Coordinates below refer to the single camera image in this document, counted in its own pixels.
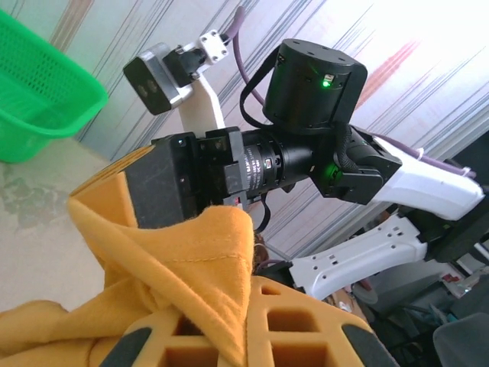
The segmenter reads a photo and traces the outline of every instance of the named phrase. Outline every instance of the green mesh basket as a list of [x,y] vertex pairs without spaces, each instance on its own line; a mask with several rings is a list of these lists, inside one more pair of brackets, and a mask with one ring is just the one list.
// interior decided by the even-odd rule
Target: green mesh basket
[[75,135],[106,103],[96,79],[0,11],[0,161]]

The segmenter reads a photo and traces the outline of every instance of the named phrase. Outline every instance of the black cable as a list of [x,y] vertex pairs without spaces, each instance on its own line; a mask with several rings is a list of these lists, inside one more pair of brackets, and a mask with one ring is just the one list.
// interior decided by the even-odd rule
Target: black cable
[[241,110],[241,114],[243,119],[255,128],[262,128],[265,130],[272,129],[272,125],[265,125],[257,120],[253,119],[246,111],[245,111],[245,101],[247,97],[251,94],[251,91],[257,87],[260,81],[274,68],[275,62],[278,57],[278,47],[271,52],[270,55],[267,56],[265,61],[258,68],[257,72],[251,77],[250,82],[244,87],[241,91],[241,95],[239,96],[239,109]]
[[357,164],[346,154],[346,148],[351,140],[351,127],[349,124],[336,124],[336,157],[339,167],[347,173],[359,172]]
[[258,226],[258,228],[255,229],[255,233],[262,233],[265,228],[267,228],[268,223],[270,222],[270,218],[272,216],[272,212],[267,205],[267,194],[268,193],[261,194],[261,203],[263,204],[263,208],[265,209],[265,214],[263,215],[263,220],[261,221],[260,225]]

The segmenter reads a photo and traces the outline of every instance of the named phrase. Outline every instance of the green led light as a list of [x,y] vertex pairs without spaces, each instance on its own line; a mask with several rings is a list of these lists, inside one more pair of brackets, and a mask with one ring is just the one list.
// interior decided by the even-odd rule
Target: green led light
[[340,171],[339,167],[334,163],[331,163],[324,170],[325,178],[330,180],[331,183],[334,183],[336,180],[339,180],[342,175],[343,175],[343,173]]

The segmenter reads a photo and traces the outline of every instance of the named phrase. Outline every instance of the white mounting bracket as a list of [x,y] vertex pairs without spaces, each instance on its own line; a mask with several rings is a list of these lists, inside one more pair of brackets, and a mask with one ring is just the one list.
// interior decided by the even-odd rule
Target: white mounting bracket
[[221,40],[221,35],[215,29],[200,36],[198,43],[207,55],[206,62],[218,63],[228,56],[228,50]]
[[372,199],[374,203],[396,203],[459,220],[484,199],[477,182],[409,156],[389,142],[374,140],[403,165]]
[[193,94],[178,107],[185,132],[204,138],[206,132],[225,128],[219,98],[207,79],[200,78],[192,83]]
[[422,260],[426,243],[407,219],[391,216],[370,231],[319,254],[295,258],[289,269],[296,287],[324,300],[338,289],[407,262]]

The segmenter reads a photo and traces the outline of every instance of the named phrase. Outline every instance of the screw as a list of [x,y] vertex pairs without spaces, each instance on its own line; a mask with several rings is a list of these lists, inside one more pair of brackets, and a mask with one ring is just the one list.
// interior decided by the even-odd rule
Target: screw
[[143,86],[138,86],[138,92],[141,94],[144,98],[147,97],[147,90]]
[[158,87],[153,80],[148,80],[147,86],[149,87],[150,91],[153,93],[156,93],[156,91],[158,90]]

